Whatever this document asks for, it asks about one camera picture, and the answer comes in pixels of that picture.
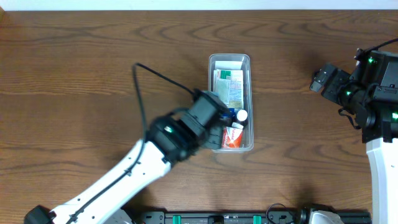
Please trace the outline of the blue Kool Fever box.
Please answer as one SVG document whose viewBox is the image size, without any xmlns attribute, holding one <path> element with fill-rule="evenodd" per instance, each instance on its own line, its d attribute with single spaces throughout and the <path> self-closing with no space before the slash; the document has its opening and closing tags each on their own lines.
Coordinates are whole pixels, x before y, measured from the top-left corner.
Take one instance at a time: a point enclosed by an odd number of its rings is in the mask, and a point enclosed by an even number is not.
<svg viewBox="0 0 398 224">
<path fill-rule="evenodd" d="M 243 71 L 242 70 L 230 70 L 231 71 L 231 83 L 229 85 L 229 104 L 227 107 L 235 112 L 244 108 L 244 97 L 243 97 Z"/>
</svg>

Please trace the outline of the white green medicine box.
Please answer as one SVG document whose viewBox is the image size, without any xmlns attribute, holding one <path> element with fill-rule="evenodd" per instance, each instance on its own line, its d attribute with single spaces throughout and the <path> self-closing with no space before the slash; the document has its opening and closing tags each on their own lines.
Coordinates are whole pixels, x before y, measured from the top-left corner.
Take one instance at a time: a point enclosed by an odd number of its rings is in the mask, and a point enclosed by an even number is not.
<svg viewBox="0 0 398 224">
<path fill-rule="evenodd" d="M 229 85 L 231 83 L 231 71 L 220 70 L 214 71 L 213 91 L 218 95 L 219 99 L 225 104 L 229 104 Z"/>
</svg>

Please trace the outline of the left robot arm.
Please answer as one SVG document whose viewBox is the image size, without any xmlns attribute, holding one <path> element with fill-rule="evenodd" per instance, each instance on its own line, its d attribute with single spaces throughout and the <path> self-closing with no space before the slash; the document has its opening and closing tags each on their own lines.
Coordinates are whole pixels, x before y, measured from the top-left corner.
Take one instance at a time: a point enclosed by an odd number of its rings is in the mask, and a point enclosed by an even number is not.
<svg viewBox="0 0 398 224">
<path fill-rule="evenodd" d="M 144 139 L 80 195 L 52 210 L 34 207 L 25 215 L 24 224 L 106 223 L 114 217 L 130 223 L 122 206 L 170 172 L 175 163 L 194 154 L 222 119 L 221 113 L 194 109 L 183 110 L 179 119 L 172 116 L 153 120 Z"/>
</svg>

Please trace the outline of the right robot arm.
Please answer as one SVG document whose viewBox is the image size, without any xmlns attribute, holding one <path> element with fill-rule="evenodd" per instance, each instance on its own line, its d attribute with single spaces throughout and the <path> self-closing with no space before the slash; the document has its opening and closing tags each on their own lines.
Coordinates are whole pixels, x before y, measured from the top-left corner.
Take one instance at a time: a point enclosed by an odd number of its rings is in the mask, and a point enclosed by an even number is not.
<svg viewBox="0 0 398 224">
<path fill-rule="evenodd" d="M 340 106 L 340 116 L 362 132 L 371 168 L 373 223 L 397 223 L 397 54 L 358 49 L 348 73 L 330 63 L 310 89 Z"/>
</svg>

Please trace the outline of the red Panadol box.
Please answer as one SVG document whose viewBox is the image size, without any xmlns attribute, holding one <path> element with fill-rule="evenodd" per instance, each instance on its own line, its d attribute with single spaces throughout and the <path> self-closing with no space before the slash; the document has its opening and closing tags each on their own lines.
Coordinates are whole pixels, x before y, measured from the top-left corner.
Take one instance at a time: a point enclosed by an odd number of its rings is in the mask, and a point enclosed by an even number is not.
<svg viewBox="0 0 398 224">
<path fill-rule="evenodd" d="M 223 131 L 223 140 L 221 142 L 221 147 L 239 148 L 241 146 L 242 136 L 243 136 L 242 129 L 225 127 Z"/>
</svg>

